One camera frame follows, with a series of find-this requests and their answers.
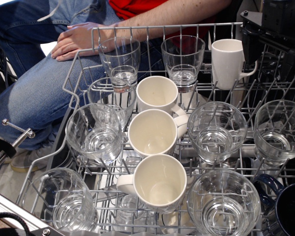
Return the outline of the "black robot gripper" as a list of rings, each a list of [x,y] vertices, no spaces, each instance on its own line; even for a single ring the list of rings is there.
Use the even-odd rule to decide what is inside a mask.
[[[268,45],[284,53],[280,80],[295,76],[295,0],[265,0],[262,12],[243,11],[242,44],[247,63]]]

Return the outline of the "bystander bare forearm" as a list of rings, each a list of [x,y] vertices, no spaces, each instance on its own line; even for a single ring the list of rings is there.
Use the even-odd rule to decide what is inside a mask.
[[[214,18],[231,3],[230,0],[167,0],[156,8],[111,26],[117,28],[117,37],[133,36],[145,41],[161,37],[163,30],[160,26],[197,24]]]

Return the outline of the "bystander bare hand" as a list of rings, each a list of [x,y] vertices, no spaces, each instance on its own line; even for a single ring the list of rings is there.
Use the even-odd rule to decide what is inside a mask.
[[[57,40],[56,46],[51,51],[51,58],[57,61],[66,61],[73,59],[78,51],[83,57],[98,55],[93,48],[99,46],[100,41],[113,38],[115,36],[112,29],[92,30],[101,28],[103,25],[86,22],[67,27]]]

